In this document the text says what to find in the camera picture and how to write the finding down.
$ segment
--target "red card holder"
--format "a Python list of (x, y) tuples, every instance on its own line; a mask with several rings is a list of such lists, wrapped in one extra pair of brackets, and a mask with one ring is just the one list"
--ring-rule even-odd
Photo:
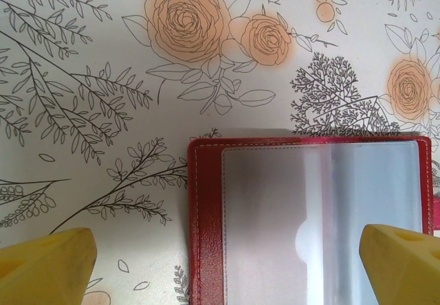
[(190, 208), (190, 290), (191, 304), (228, 303), (225, 285), (226, 207), (223, 202), (227, 150), (237, 148), (282, 148), (319, 144), (417, 143), (423, 233), (433, 233), (431, 144), (427, 137), (315, 137), (196, 139), (188, 147), (188, 190)]

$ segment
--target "white stitching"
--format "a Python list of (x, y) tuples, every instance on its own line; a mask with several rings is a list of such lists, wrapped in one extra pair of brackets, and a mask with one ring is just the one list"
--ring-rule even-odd
[[(398, 141), (402, 141), (402, 140), (398, 140), (398, 139), (390, 139), (390, 140), (381, 140), (380, 142), (398, 142)], [(418, 139), (416, 141), (421, 141), (424, 142), (426, 145), (426, 158), (429, 157), (429, 145), (428, 145), (428, 141), (425, 139)], [(363, 140), (362, 143), (369, 143), (369, 142), (378, 142), (375, 140)], [(356, 143), (351, 139), (347, 139), (347, 140), (339, 140), (337, 142), (326, 142), (326, 141), (322, 141), (322, 142), (300, 142), (298, 143), (298, 146), (304, 146), (304, 145), (314, 145), (314, 144), (349, 144), (349, 143)], [(224, 144), (203, 144), (203, 145), (198, 145), (195, 148), (195, 207), (196, 207), (196, 217), (197, 217), (197, 222), (196, 222), (196, 230), (197, 230), (197, 242), (196, 242), (196, 248), (197, 248), (197, 289), (198, 289), (198, 294), (197, 294), (197, 303), (198, 305), (200, 305), (200, 300), (201, 300), (201, 296), (200, 296), (200, 233), (199, 233), (199, 198), (198, 198), (198, 187), (197, 187), (197, 149), (200, 147), (264, 147), (264, 146), (295, 146), (296, 144), (293, 143), (264, 143), (264, 144), (231, 144), (231, 143), (224, 143)], [(430, 180), (430, 166), (428, 163), (428, 160), (426, 160), (426, 181), (429, 184), (429, 180)], [(432, 197), (432, 189), (428, 188), (428, 197)], [(428, 201), (428, 232), (431, 232), (432, 230), (432, 226), (429, 223), (432, 220), (432, 214), (431, 214), (431, 205), (430, 205), (430, 201)]]

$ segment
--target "patterned surface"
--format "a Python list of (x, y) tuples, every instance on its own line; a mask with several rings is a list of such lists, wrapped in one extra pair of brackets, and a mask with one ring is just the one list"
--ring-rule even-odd
[(84, 304), (188, 304), (194, 137), (431, 137), (440, 0), (0, 0), (0, 246), (75, 226)]

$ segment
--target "orange rose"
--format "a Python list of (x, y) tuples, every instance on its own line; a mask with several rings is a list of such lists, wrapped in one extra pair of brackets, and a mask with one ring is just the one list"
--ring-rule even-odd
[(151, 47), (174, 63), (202, 66), (229, 35), (223, 0), (146, 0), (145, 12)]
[(289, 53), (292, 42), (287, 33), (287, 23), (270, 16), (258, 14), (249, 20), (235, 18), (230, 24), (234, 39), (240, 43), (245, 53), (256, 62), (265, 65), (279, 65)]
[(388, 92), (394, 112), (409, 122), (419, 122), (429, 109), (431, 79), (425, 67), (403, 60), (391, 72)]

